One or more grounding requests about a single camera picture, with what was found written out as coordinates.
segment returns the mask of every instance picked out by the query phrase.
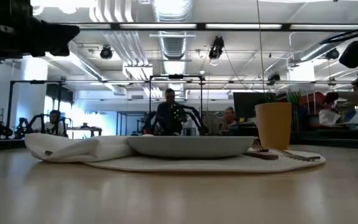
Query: cup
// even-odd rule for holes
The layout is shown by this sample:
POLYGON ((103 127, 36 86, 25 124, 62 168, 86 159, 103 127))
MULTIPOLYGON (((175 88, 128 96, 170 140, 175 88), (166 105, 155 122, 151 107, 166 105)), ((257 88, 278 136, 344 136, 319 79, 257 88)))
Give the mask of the cup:
POLYGON ((260 143, 286 150, 291 136, 291 103, 263 103, 255 106, 260 143))

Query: computer monitor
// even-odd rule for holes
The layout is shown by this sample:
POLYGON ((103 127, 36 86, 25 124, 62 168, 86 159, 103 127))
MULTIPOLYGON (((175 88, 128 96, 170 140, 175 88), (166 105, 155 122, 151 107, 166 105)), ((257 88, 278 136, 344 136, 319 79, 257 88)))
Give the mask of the computer monitor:
POLYGON ((234 109, 238 120, 255 117, 255 105, 275 102, 275 93, 233 93, 234 109))

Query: table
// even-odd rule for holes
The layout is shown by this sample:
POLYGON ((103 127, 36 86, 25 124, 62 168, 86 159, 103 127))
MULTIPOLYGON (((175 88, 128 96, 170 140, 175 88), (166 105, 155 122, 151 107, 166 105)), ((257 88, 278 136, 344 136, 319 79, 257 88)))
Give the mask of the table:
MULTIPOLYGON (((67 128, 67 131, 90 131, 91 132, 91 137, 93 137, 94 132, 97 131, 99 136, 102 135, 102 129, 101 128, 67 128)), ((72 132, 71 138, 74 139, 74 132, 72 132)))
POLYGON ((144 174, 0 151, 0 223, 358 224, 358 149, 281 174, 144 174))

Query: plate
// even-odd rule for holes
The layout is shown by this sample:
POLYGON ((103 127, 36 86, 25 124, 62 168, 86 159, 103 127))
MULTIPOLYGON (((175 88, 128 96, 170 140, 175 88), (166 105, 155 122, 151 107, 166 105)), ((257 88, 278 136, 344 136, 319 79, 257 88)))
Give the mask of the plate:
POLYGON ((254 139, 250 136, 131 136, 128 143, 148 156, 214 159, 241 155, 254 139))

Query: white placemat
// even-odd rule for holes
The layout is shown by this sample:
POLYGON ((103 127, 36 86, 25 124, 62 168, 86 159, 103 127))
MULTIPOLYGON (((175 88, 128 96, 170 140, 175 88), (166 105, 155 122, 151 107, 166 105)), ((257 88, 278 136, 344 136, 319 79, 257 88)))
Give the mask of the white placemat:
POLYGON ((268 161, 250 156, 237 156, 226 159, 183 160, 161 159, 145 156, 131 156, 102 162, 85 162, 89 166, 104 169, 134 172, 247 172, 274 173, 297 170, 324 164, 326 159, 316 153, 289 151, 300 156, 320 156, 314 162, 290 159, 279 154, 277 160, 268 161))
POLYGON ((250 156, 225 159, 162 159, 136 153, 129 146, 127 137, 124 136, 100 136, 85 140, 72 140, 48 134, 28 134, 25 137, 25 144, 35 158, 43 161, 83 162, 93 167, 137 172, 268 173, 318 166, 326 162, 323 156, 302 152, 299 146, 293 147, 296 151, 290 152, 306 157, 320 156, 321 159, 313 162, 298 161, 274 151, 271 153, 279 155, 279 159, 274 161, 250 156))

